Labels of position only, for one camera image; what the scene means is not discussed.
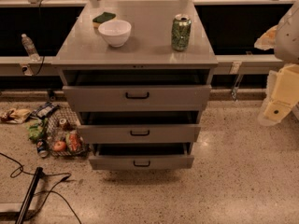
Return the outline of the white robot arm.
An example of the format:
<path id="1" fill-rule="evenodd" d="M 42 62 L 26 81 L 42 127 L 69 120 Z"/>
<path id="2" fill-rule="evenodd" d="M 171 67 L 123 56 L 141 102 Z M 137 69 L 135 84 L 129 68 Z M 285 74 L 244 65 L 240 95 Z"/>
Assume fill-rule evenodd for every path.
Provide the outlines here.
<path id="1" fill-rule="evenodd" d="M 256 49 L 273 49 L 284 62 L 278 71 L 267 77 L 266 97 L 258 116 L 263 126 L 280 123 L 299 103 L 299 1 L 254 43 Z"/>

